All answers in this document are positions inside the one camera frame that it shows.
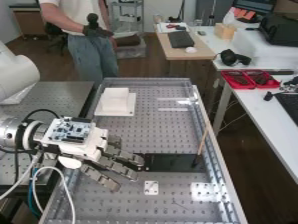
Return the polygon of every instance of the hand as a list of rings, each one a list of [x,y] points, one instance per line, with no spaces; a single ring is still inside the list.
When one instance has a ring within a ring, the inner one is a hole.
[[[111,37],[110,40],[111,40],[111,43],[112,43],[114,48],[115,48],[115,50],[116,50],[116,49],[118,49],[118,42],[116,42],[116,40],[115,40],[114,37]]]
[[[115,35],[114,32],[104,30],[102,27],[91,29],[90,26],[84,26],[83,34],[87,37],[112,37]]]

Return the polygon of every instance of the keyboard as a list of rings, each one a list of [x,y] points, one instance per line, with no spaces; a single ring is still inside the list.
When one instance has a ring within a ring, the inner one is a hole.
[[[188,48],[195,46],[195,41],[188,31],[178,31],[168,34],[174,48]]]
[[[277,100],[298,126],[298,94],[276,94]]]

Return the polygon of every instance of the robotic hand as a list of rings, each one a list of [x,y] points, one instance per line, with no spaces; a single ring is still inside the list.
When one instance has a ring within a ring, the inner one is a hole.
[[[138,181],[138,172],[122,162],[138,167],[144,166],[144,159],[122,150],[122,138],[110,136],[108,130],[83,118],[63,117],[49,126],[41,121],[22,121],[9,118],[0,124],[0,145],[26,150],[43,145],[46,153],[59,155],[59,161],[71,169],[80,169],[99,184],[118,192],[120,184],[100,172],[114,171],[131,181]]]

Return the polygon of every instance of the computer monitor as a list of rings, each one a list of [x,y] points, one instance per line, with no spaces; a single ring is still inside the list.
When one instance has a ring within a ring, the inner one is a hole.
[[[277,0],[235,0],[233,6],[260,14],[268,14],[273,11],[276,4]]]

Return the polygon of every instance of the person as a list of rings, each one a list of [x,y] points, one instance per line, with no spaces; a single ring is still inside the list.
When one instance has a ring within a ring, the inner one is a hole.
[[[108,9],[104,0],[39,0],[43,17],[68,35],[68,49],[74,57],[80,79],[95,81],[99,86],[106,77],[118,77],[119,66],[110,30]],[[91,29],[87,17],[99,16],[100,28]]]

